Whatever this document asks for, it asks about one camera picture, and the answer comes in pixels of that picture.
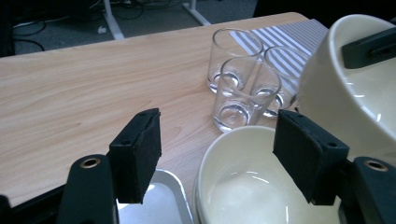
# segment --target cream bowl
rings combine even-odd
[[[338,223],[338,204],[308,204],[273,154],[275,130],[245,126],[221,135],[195,181],[200,223]]]
[[[341,47],[394,25],[367,15],[335,22],[307,62],[297,101],[300,113],[350,146],[349,158],[396,165],[396,58],[346,69]]]

